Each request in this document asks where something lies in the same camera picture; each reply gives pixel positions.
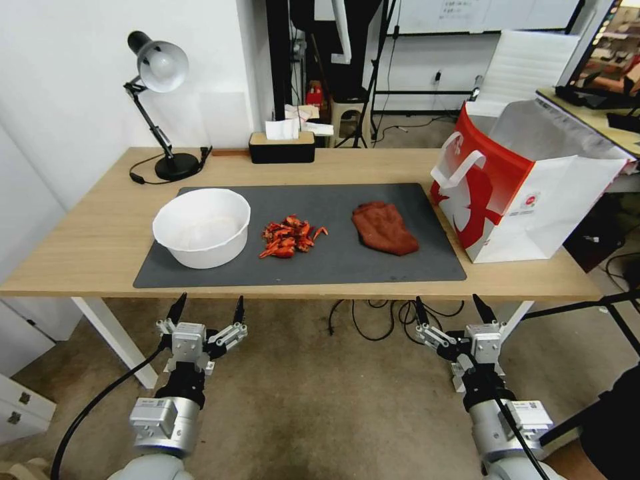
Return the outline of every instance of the lamp base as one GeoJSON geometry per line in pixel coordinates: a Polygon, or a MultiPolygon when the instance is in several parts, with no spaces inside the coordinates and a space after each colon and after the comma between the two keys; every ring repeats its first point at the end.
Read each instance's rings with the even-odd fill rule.
{"type": "Polygon", "coordinates": [[[198,173],[200,162],[188,153],[174,153],[173,162],[163,157],[155,164],[155,174],[162,180],[176,181],[198,173]]]}

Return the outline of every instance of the brown towel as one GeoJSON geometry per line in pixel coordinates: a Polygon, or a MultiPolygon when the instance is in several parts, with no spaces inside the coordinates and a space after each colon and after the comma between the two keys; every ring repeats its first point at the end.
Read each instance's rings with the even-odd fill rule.
{"type": "Polygon", "coordinates": [[[351,220],[369,248],[394,255],[406,255],[419,248],[392,203],[364,203],[353,211],[351,220]]]}

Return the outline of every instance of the paper shopping bag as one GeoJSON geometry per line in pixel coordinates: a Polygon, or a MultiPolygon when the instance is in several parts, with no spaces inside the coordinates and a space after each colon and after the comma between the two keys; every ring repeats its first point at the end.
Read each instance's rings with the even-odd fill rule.
{"type": "Polygon", "coordinates": [[[551,258],[629,161],[557,115],[515,102],[487,136],[463,106],[431,172],[431,198],[473,262],[551,258]]]}

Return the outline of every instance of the bag handle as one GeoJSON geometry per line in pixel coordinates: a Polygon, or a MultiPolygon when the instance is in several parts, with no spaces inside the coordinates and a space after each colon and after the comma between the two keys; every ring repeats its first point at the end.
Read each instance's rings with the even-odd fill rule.
{"type": "Polygon", "coordinates": [[[442,148],[440,148],[438,163],[431,170],[431,176],[434,180],[436,180],[436,182],[438,182],[440,188],[447,189],[457,186],[458,183],[460,183],[460,180],[462,180],[462,178],[464,178],[467,172],[471,169],[471,167],[479,160],[485,158],[485,156],[478,150],[472,151],[470,154],[468,154],[467,158],[465,158],[460,166],[458,166],[455,172],[453,172],[451,176],[447,178],[443,172],[443,166],[445,164],[445,152],[447,151],[447,148],[449,148],[450,144],[452,144],[454,140],[461,136],[462,134],[458,131],[453,132],[449,136],[447,141],[442,145],[442,148]]]}

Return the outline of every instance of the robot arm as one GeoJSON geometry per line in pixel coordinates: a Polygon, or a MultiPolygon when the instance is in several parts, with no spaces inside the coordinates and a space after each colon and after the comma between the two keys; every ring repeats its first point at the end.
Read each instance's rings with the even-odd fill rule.
{"type": "Polygon", "coordinates": [[[152,454],[132,460],[109,480],[193,480],[181,459],[195,448],[205,378],[213,373],[214,360],[226,355],[248,332],[242,297],[233,321],[220,331],[201,323],[178,322],[186,298],[183,294],[167,318],[156,323],[163,341],[171,345],[173,355],[165,367],[169,380],[154,398],[138,398],[129,416],[136,432],[134,445],[152,454]]]}
{"type": "Polygon", "coordinates": [[[501,328],[492,310],[478,296],[473,300],[483,325],[444,333],[429,324],[417,297],[416,333],[438,356],[456,362],[463,371],[463,403],[473,421],[471,433],[487,475],[485,480],[561,479],[533,456],[542,453],[539,438],[553,422],[541,402],[516,401],[505,387],[496,372],[501,328]]]}

